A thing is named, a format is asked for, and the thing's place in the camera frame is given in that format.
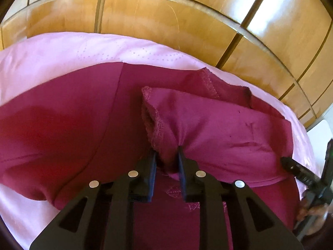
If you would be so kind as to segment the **person's right hand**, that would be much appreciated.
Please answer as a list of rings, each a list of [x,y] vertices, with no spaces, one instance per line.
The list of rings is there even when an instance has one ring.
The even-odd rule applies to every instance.
[[[300,208],[296,219],[297,221],[303,221],[307,216],[315,216],[315,221],[312,223],[306,233],[306,235],[313,235],[314,233],[319,232],[321,228],[323,228],[330,209],[329,205],[327,204],[314,206],[311,209],[308,209],[306,208],[308,203],[309,202],[306,197],[301,199]]]

